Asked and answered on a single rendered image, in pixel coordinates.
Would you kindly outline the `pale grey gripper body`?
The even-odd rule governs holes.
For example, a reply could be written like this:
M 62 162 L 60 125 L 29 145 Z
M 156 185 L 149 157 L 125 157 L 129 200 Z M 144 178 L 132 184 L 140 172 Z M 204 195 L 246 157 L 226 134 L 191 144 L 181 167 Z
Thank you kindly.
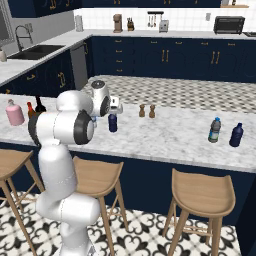
M 119 103 L 118 105 L 116 104 L 111 104 L 110 105 L 110 113 L 114 115 L 122 114 L 123 113 L 123 105 Z

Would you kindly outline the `grey dishwasher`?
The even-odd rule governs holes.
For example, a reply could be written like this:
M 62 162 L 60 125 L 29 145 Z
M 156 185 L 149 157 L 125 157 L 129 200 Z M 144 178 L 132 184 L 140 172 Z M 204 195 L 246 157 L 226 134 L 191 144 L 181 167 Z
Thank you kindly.
M 88 82 L 84 45 L 75 46 L 70 50 L 75 88 L 81 90 Z

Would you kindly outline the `wooden bar stool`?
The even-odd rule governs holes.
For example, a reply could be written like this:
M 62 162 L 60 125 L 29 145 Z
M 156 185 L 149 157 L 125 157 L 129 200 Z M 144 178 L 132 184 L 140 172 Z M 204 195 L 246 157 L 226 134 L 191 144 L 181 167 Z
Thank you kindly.
M 172 200 L 162 236 L 174 218 L 175 232 L 168 256 L 173 256 L 183 232 L 206 237 L 206 244 L 212 239 L 212 256 L 218 256 L 222 219 L 234 209 L 236 197 L 230 175 L 214 177 L 204 174 L 184 173 L 172 169 Z M 208 228 L 186 226 L 188 216 L 208 219 Z
M 4 192 L 4 197 L 0 197 L 0 200 L 7 201 L 19 223 L 21 230 L 30 246 L 33 256 L 37 256 L 36 250 L 30 240 L 29 234 L 23 224 L 19 210 L 23 210 L 21 202 L 23 200 L 29 201 L 27 194 L 37 186 L 41 192 L 44 191 L 44 186 L 36 173 L 34 166 L 31 162 L 33 152 L 22 152 L 17 150 L 0 149 L 0 188 Z M 17 195 L 17 191 L 12 182 L 12 176 L 15 175 L 23 166 L 26 166 L 30 176 L 34 180 L 34 183 L 30 188 L 21 196 Z
M 112 215 L 121 216 L 125 229 L 128 229 L 124 200 L 120 184 L 120 174 L 124 163 L 108 163 L 103 161 L 84 160 L 75 156 L 73 158 L 75 172 L 78 180 L 77 191 L 100 202 L 101 217 L 108 240 L 111 256 L 115 256 L 109 220 Z M 104 197 L 115 190 L 116 197 L 111 210 L 106 210 Z

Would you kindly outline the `dark blue cupboard run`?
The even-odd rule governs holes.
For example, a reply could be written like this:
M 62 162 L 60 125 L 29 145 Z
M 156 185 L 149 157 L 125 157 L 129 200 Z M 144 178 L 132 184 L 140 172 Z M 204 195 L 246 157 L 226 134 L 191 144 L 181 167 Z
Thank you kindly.
M 57 97 L 75 88 L 70 51 L 67 50 L 0 87 L 0 93 Z
M 84 47 L 89 76 L 256 83 L 254 40 L 93 36 Z

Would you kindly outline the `dark glass wine bottle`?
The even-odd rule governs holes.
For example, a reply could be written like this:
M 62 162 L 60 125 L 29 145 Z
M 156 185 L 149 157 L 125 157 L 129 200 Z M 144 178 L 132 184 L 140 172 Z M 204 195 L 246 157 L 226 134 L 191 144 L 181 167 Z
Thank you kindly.
M 40 97 L 39 96 L 35 96 L 35 97 L 36 97 L 36 102 L 37 102 L 35 111 L 36 112 L 46 112 L 46 107 L 41 103 Z

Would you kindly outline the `dark blue island cabinet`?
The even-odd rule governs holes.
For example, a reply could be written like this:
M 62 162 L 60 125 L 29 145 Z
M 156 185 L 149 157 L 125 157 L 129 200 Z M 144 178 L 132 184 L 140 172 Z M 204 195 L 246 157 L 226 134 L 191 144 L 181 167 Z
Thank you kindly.
M 129 209 L 165 214 L 171 200 L 171 176 L 174 168 L 188 173 L 232 178 L 236 204 L 223 219 L 239 232 L 256 228 L 256 147 L 228 143 L 197 145 L 188 143 L 146 142 L 97 143 L 71 145 L 73 156 L 86 160 L 123 162 L 121 184 L 125 206 Z

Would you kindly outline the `red-capped brown glass bottle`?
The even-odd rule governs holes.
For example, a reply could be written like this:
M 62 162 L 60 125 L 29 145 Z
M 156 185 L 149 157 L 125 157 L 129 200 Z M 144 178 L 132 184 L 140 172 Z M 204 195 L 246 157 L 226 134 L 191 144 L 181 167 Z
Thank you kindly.
M 32 116 L 35 116 L 36 112 L 33 109 L 31 102 L 27 102 L 27 106 L 28 106 L 28 117 L 31 118 Z

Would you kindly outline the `white paper towel roll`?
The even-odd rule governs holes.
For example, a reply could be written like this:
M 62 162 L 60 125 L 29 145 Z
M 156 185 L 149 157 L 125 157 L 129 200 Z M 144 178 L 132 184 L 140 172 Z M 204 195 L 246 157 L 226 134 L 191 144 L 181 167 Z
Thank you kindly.
M 77 32 L 83 32 L 83 20 L 81 15 L 75 16 L 75 25 L 76 25 L 76 31 Z

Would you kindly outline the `black sink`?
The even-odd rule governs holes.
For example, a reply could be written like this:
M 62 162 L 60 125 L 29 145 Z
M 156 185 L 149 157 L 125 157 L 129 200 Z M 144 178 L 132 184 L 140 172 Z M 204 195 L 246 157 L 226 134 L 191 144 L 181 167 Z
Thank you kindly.
M 51 56 L 54 52 L 63 48 L 63 45 L 36 45 L 24 51 L 8 56 L 8 59 L 16 60 L 40 60 Z

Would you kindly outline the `pink bottle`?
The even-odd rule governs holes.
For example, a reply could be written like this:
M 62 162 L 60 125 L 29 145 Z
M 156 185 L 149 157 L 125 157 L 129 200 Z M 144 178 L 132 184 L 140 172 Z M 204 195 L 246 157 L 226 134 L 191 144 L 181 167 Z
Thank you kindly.
M 12 99 L 8 100 L 6 114 L 12 126 L 19 126 L 25 121 L 21 107 L 15 104 Z

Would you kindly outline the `black sink tap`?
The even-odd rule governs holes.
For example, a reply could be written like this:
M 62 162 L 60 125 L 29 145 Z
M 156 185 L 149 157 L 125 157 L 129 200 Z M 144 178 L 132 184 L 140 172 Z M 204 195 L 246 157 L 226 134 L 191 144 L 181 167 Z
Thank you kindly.
M 18 35 L 19 28 L 24 28 L 25 31 L 28 33 L 28 35 L 27 36 L 19 36 Z M 21 41 L 20 41 L 21 39 L 29 39 L 30 43 L 33 44 L 33 39 L 32 39 L 31 33 L 30 33 L 29 29 L 26 28 L 24 25 L 18 25 L 15 28 L 15 37 L 16 37 L 19 52 L 22 52 L 22 50 L 24 49 L 24 46 L 21 44 Z

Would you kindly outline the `black toaster oven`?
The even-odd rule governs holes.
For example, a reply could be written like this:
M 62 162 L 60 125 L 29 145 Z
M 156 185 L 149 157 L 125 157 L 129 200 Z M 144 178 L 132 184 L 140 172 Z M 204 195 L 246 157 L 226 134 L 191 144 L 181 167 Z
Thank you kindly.
M 213 31 L 215 34 L 241 34 L 244 22 L 242 16 L 217 16 Z

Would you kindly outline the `rail with hanging tools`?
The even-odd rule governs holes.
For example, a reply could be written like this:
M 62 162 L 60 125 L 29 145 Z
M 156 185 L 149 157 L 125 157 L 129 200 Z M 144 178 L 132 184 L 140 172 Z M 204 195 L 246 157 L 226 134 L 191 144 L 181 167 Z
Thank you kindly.
M 164 14 L 163 11 L 148 11 L 148 24 L 149 28 L 155 28 L 157 26 L 157 16 L 162 16 Z

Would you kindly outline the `dark blue wall cupboards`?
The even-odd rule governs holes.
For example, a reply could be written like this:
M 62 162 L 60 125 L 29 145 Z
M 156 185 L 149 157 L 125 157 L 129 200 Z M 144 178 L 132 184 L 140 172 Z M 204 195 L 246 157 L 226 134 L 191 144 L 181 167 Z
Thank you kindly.
M 13 18 L 37 18 L 79 8 L 219 8 L 221 0 L 7 0 Z

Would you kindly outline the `wooden wall shelf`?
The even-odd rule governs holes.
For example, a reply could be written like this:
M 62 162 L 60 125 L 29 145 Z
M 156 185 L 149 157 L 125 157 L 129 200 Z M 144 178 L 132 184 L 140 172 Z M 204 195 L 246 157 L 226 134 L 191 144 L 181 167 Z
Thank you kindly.
M 238 4 L 237 0 L 221 0 L 220 8 L 249 8 L 249 6 Z

